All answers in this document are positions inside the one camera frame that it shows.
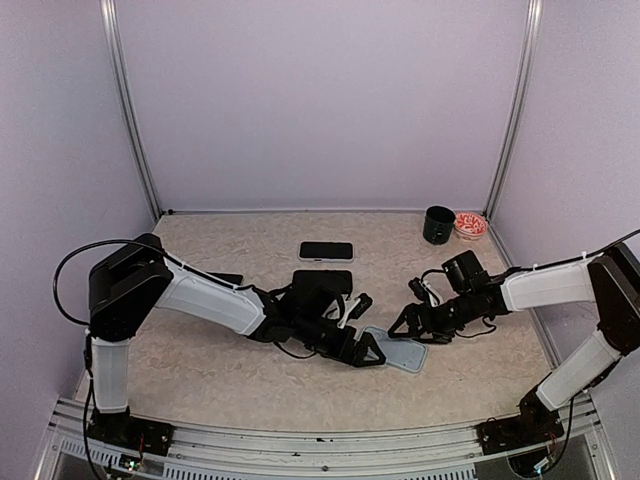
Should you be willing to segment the light blue phone case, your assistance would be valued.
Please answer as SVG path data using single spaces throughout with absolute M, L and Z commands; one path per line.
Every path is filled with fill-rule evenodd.
M 418 374 L 427 359 L 425 344 L 405 338 L 390 338 L 387 332 L 376 326 L 367 326 L 363 333 L 369 333 L 386 357 L 385 365 L 407 373 Z

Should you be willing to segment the black phone case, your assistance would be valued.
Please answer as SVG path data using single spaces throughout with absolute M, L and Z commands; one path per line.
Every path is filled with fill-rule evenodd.
M 296 270 L 293 273 L 292 295 L 300 301 L 349 296 L 352 291 L 352 274 L 348 270 Z

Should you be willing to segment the green edged smartphone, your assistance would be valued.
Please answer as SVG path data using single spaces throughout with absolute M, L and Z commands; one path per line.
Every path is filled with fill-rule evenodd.
M 324 285 L 346 296 L 353 291 L 352 274 L 348 270 L 296 270 L 293 273 L 292 282 Z

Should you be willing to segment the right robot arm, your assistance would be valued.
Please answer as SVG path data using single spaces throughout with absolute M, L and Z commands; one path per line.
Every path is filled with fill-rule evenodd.
M 438 305 L 407 305 L 388 330 L 392 338 L 448 343 L 472 321 L 521 311 L 575 313 L 587 318 L 584 339 L 521 401 L 511 433 L 535 442 L 557 411 L 598 385 L 639 348 L 639 260 L 623 240 L 542 266 L 512 267 L 491 275 L 466 250 L 441 266 L 454 291 Z

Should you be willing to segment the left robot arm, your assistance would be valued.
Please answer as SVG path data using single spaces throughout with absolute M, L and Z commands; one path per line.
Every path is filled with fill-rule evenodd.
M 362 294 L 349 305 L 325 276 L 265 291 L 196 269 L 171 256 L 154 234 L 118 246 L 90 270 L 88 328 L 99 424 L 118 444 L 140 434 L 139 421 L 126 412 L 129 346 L 154 309 L 185 313 L 260 343 L 294 339 L 315 355 L 355 368 L 386 362 L 375 338 L 348 323 L 371 306 L 371 298 Z

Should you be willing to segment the dark green mug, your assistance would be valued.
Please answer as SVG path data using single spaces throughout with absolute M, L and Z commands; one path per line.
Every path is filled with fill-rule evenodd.
M 432 245 L 448 242 L 456 221 L 456 213 L 447 207 L 434 205 L 425 212 L 423 238 Z

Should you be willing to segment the red white patterned bowl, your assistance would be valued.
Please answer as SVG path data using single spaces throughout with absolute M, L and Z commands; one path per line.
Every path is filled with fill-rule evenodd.
M 486 219 L 474 212 L 458 212 L 454 223 L 454 233 L 464 241 L 481 239 L 489 230 Z

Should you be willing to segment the silver edged black smartphone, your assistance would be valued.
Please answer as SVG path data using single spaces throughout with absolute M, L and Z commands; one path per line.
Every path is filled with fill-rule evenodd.
M 234 273 L 206 272 L 205 277 L 210 283 L 228 289 L 238 288 L 244 281 L 243 275 Z

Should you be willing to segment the front aluminium rail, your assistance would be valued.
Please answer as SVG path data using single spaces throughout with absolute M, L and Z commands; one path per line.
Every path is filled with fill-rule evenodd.
M 475 424 L 369 432 L 278 432 L 173 422 L 166 451 L 83 438 L 83 403 L 61 398 L 34 479 L 474 479 L 511 475 L 533 446 L 487 454 Z

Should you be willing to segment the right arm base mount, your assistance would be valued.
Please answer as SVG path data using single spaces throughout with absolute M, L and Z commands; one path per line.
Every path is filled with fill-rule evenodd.
M 487 420 L 475 429 L 484 455 L 548 442 L 565 433 L 558 412 L 548 410 L 536 396 L 522 399 L 517 415 Z

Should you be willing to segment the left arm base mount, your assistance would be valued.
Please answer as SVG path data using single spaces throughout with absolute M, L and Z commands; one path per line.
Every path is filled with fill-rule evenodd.
M 120 413 L 92 413 L 87 435 L 108 445 L 135 450 L 140 454 L 166 457 L 174 427 L 165 422 L 132 416 L 126 409 Z

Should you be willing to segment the right aluminium frame post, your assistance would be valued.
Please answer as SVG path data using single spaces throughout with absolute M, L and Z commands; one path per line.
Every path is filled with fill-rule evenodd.
M 530 77 L 535 61 L 542 12 L 542 0 L 530 0 L 528 2 L 524 35 L 511 106 L 500 147 L 498 164 L 483 210 L 483 215 L 489 222 L 492 221 L 498 210 L 499 201 L 506 185 L 508 170 L 513 159 L 517 136 L 525 110 Z

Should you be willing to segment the aluminium frame post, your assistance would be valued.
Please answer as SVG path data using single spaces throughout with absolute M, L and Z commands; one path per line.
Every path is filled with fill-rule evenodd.
M 513 159 L 517 136 L 525 110 L 530 77 L 535 61 L 542 12 L 542 0 L 530 0 L 528 2 L 524 35 L 511 106 L 500 147 L 498 164 L 483 210 L 483 215 L 489 222 L 492 221 L 498 210 L 499 201 L 506 185 L 508 170 Z
M 132 151 L 134 166 L 137 171 L 151 217 L 155 222 L 157 222 L 161 218 L 163 210 L 161 208 L 159 195 L 151 173 L 151 168 L 146 158 L 146 152 L 144 150 L 140 128 L 136 118 L 133 97 L 128 82 L 124 49 L 120 37 L 117 5 L 113 0 L 101 0 L 99 4 L 116 91 L 125 130 Z

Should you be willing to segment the left aluminium frame post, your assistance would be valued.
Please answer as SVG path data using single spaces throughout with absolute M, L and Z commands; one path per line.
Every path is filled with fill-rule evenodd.
M 136 118 L 133 97 L 128 82 L 124 49 L 120 37 L 117 5 L 113 0 L 101 0 L 99 4 L 116 91 L 125 130 L 132 151 L 134 166 L 137 171 L 151 217 L 155 222 L 157 222 L 161 218 L 163 210 L 161 208 L 159 195 L 151 173 L 151 168 L 146 158 L 146 152 L 144 150 L 140 128 Z

